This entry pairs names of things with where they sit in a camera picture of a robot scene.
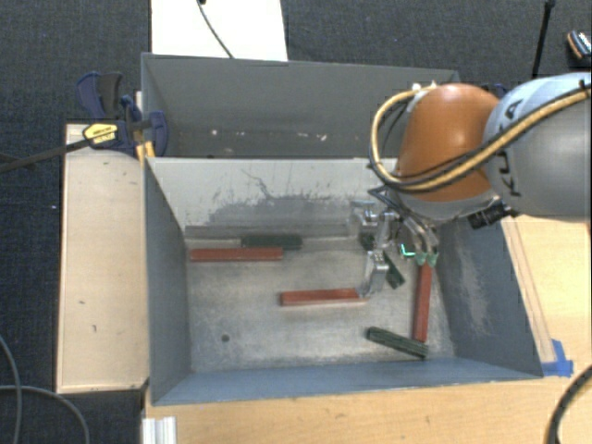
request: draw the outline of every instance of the green light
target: green light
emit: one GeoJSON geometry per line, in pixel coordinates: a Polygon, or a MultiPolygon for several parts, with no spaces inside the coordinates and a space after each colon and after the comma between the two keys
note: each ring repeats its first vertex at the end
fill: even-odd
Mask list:
{"type": "Polygon", "coordinates": [[[401,244],[401,253],[403,254],[403,256],[415,256],[414,252],[406,252],[405,245],[403,244],[401,244]]]}

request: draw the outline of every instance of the wooden table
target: wooden table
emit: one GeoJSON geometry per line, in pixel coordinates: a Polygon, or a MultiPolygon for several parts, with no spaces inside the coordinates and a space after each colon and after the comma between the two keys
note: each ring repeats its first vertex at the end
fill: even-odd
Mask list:
{"type": "MultiPolygon", "coordinates": [[[[592,362],[588,227],[527,217],[516,222],[550,335],[562,342],[577,374],[592,362]]],[[[176,415],[179,444],[535,444],[543,442],[570,383],[547,377],[317,398],[147,404],[146,415],[176,415]]],[[[563,419],[563,444],[592,442],[592,386],[586,390],[563,419]]]]}

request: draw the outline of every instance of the red stick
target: red stick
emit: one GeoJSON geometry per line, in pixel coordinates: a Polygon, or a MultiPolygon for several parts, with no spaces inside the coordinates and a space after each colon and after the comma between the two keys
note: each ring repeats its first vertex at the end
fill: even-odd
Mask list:
{"type": "Polygon", "coordinates": [[[355,288],[285,291],[279,295],[279,303],[282,306],[310,306],[314,304],[366,301],[368,301],[368,298],[361,298],[355,288]]]}
{"type": "Polygon", "coordinates": [[[432,290],[432,268],[424,263],[417,271],[415,290],[415,310],[413,314],[413,338],[420,342],[427,340],[427,320],[429,318],[429,296],[432,290]]]}

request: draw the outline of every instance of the blue tape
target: blue tape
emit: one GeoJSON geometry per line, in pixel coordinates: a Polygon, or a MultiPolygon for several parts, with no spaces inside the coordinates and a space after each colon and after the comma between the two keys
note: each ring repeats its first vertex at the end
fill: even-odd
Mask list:
{"type": "Polygon", "coordinates": [[[555,362],[541,364],[543,374],[545,376],[572,376],[574,374],[574,361],[567,360],[561,342],[551,339],[551,343],[553,344],[557,360],[555,362]]]}

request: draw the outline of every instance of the bin floor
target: bin floor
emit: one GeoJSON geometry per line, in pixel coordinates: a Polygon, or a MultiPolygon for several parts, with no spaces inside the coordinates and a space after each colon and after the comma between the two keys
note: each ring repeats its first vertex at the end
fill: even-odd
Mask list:
{"type": "MultiPolygon", "coordinates": [[[[187,240],[188,248],[225,242],[187,240]]],[[[394,259],[405,283],[361,304],[281,307],[287,290],[357,287],[365,251],[355,238],[304,239],[278,262],[188,263],[191,366],[195,372],[415,360],[367,340],[368,327],[411,336],[416,264],[394,259]]],[[[434,275],[428,357],[454,355],[434,275]]]]}

